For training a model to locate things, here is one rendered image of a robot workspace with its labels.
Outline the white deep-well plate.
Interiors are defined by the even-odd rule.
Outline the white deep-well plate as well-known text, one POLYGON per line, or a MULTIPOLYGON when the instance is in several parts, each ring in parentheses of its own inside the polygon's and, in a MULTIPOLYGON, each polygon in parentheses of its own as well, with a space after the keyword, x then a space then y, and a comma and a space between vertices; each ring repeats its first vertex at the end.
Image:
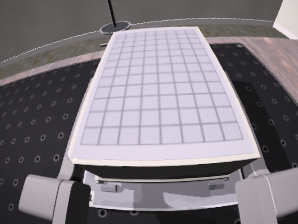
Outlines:
POLYGON ((68 156, 94 180, 138 184, 227 179, 261 157, 198 27, 113 32, 68 156))

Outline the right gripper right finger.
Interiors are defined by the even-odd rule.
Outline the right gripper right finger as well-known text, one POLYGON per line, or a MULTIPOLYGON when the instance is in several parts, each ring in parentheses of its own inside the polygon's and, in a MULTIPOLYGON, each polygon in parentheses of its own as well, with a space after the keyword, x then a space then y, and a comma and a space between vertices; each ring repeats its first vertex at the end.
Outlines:
MULTIPOLYGON (((227 76, 226 71, 223 72, 227 76)), ((277 218, 298 212, 298 168, 274 173, 267 171, 265 159, 263 159, 249 117, 230 77, 227 76, 227 79, 230 81, 235 96, 238 97, 251 133, 253 133, 255 144, 257 144, 259 155, 261 155, 258 160, 242 167, 245 179, 235 183, 241 224, 278 224, 277 218)))

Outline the black perforated breadboard plate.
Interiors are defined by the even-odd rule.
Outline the black perforated breadboard plate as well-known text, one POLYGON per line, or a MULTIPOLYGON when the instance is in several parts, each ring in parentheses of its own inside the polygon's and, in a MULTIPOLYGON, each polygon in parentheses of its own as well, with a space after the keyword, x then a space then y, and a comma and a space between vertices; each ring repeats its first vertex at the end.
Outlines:
MULTIPOLYGON (((209 44, 230 76, 270 173, 298 167, 298 103, 242 43, 209 44)), ((101 57, 0 85, 0 224, 52 224, 20 212, 28 175, 57 179, 101 57)), ((88 224, 241 224, 238 204, 189 210, 89 206, 88 224)))

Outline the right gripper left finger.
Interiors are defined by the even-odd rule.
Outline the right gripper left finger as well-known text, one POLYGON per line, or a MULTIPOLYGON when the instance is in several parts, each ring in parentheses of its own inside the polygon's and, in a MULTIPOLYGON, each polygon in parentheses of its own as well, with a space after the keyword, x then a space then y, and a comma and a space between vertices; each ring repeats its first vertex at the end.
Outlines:
MULTIPOLYGON (((82 103, 92 80, 93 77, 86 88, 82 103)), ((84 169, 74 165, 68 157, 69 144, 80 116, 82 103, 73 124, 59 176, 57 179, 52 179, 52 177, 28 175, 21 192, 20 212, 52 221, 52 224, 86 224, 88 221, 90 186, 81 183, 84 169)))

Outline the grey rectangular plate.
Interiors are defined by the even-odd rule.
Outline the grey rectangular plate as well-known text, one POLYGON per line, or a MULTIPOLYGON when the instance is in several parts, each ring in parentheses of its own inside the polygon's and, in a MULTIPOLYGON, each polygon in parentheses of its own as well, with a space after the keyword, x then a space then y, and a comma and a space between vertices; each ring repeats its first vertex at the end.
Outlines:
POLYGON ((241 169, 220 180, 190 183, 122 184, 94 180, 85 171, 82 184, 90 186, 89 206, 121 210, 189 210, 238 204, 235 183, 241 169))

